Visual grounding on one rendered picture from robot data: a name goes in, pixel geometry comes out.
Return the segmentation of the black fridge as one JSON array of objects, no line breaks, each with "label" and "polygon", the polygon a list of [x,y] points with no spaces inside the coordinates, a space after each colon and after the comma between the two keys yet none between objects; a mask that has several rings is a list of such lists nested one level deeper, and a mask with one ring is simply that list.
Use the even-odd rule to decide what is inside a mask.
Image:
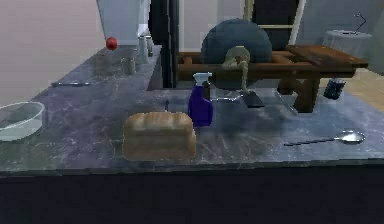
[{"label": "black fridge", "polygon": [[175,88],[179,52],[179,0],[151,0],[149,30],[161,46],[164,88]]}]

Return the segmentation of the dark blue round chair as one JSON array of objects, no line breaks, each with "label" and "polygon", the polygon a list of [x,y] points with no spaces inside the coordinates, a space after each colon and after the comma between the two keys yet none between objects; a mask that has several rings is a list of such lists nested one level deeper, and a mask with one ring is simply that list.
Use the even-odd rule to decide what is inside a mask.
[{"label": "dark blue round chair", "polygon": [[203,64],[223,64],[227,52],[243,46],[249,52],[250,63],[268,63],[272,60],[272,43],[266,31],[256,23],[244,19],[229,19],[213,27],[201,45]]}]

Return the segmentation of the brown bread loaf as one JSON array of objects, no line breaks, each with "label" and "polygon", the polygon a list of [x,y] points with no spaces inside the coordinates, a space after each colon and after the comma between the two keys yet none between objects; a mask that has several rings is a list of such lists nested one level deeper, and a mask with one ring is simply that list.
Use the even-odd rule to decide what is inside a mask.
[{"label": "brown bread loaf", "polygon": [[149,112],[124,123],[122,156],[131,161],[191,159],[196,134],[191,118],[181,112]]}]

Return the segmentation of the white round side table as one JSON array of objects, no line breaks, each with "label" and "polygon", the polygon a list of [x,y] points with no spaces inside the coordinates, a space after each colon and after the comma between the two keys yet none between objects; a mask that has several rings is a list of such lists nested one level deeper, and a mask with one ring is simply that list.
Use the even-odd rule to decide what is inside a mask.
[{"label": "white round side table", "polygon": [[330,30],[325,33],[322,45],[354,57],[364,58],[371,39],[371,34],[363,32]]}]

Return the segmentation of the silver spoon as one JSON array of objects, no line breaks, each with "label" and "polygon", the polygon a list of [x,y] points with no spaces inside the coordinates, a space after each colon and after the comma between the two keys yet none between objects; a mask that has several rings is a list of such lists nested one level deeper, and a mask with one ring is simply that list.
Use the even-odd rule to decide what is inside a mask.
[{"label": "silver spoon", "polygon": [[343,144],[360,144],[366,140],[366,136],[356,130],[343,130],[339,134],[337,134],[335,137],[330,138],[324,138],[324,139],[317,139],[317,140],[308,140],[308,141],[300,141],[300,142],[294,142],[294,143],[285,143],[285,146],[298,146],[298,145],[305,145],[305,144],[313,144],[313,143],[323,143],[323,142],[330,142],[330,141],[340,141]]}]

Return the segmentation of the clear glass bowl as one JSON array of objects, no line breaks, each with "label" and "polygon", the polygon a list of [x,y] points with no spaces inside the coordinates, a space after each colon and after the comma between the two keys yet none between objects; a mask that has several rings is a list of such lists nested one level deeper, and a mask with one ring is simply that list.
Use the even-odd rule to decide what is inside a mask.
[{"label": "clear glass bowl", "polygon": [[0,106],[0,142],[29,137],[43,126],[45,105],[41,102],[18,102]]}]

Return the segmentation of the grey salt shaker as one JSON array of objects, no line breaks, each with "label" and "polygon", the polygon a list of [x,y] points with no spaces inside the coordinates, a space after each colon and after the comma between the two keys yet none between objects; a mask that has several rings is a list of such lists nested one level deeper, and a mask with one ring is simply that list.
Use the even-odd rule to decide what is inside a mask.
[{"label": "grey salt shaker", "polygon": [[152,57],[153,56],[153,46],[154,46],[153,39],[150,35],[146,36],[146,39],[147,39],[148,57]]}]

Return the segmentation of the dark blue bin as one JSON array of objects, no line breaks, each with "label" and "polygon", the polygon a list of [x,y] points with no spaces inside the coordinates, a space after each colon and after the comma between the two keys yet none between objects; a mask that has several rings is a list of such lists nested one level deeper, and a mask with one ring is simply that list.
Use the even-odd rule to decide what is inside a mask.
[{"label": "dark blue bin", "polygon": [[327,99],[337,100],[345,86],[346,82],[342,79],[331,78],[324,90],[323,96]]}]

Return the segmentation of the grey marble kitchen counter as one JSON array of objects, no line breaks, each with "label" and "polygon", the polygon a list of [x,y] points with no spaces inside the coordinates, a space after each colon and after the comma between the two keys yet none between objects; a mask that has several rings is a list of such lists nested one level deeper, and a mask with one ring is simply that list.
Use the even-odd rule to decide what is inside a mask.
[{"label": "grey marble kitchen counter", "polygon": [[[0,224],[384,224],[384,112],[367,101],[344,93],[295,114],[263,80],[263,109],[216,103],[194,159],[131,162],[125,119],[187,104],[187,88],[156,78],[98,53],[61,81],[90,86],[41,92],[42,129],[0,143]],[[366,140],[285,146],[343,130]]]}]

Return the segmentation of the silver butter knife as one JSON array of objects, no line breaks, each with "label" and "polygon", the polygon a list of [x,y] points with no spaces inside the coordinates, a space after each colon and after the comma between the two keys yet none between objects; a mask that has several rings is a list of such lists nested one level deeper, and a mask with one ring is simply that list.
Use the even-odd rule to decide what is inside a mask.
[{"label": "silver butter knife", "polygon": [[69,86],[69,87],[84,87],[84,86],[90,86],[91,83],[89,82],[84,82],[84,83],[79,83],[79,82],[70,82],[70,83],[63,83],[63,82],[52,82],[51,86],[52,87],[64,87],[64,86]]}]

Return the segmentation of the blue spray bottle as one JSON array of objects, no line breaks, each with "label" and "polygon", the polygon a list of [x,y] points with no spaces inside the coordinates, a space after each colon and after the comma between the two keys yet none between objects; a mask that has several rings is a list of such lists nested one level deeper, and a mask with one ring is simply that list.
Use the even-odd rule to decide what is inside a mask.
[{"label": "blue spray bottle", "polygon": [[192,89],[188,103],[188,115],[194,127],[210,126],[213,118],[213,106],[210,100],[203,96],[204,82],[209,82],[210,72],[198,72],[193,75],[195,86]]}]

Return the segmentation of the brown wooden table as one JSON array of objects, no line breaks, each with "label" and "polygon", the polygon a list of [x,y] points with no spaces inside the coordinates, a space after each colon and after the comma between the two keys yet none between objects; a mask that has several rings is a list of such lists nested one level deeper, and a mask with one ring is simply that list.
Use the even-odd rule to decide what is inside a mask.
[{"label": "brown wooden table", "polygon": [[[182,52],[178,57],[177,80],[192,81],[193,74],[211,72],[212,81],[240,81],[240,68],[225,69],[221,64],[203,64],[198,52]],[[368,62],[321,45],[288,45],[285,51],[273,51],[268,63],[249,63],[248,81],[279,79],[281,95],[297,94],[294,108],[312,113],[322,78],[352,78]]]}]

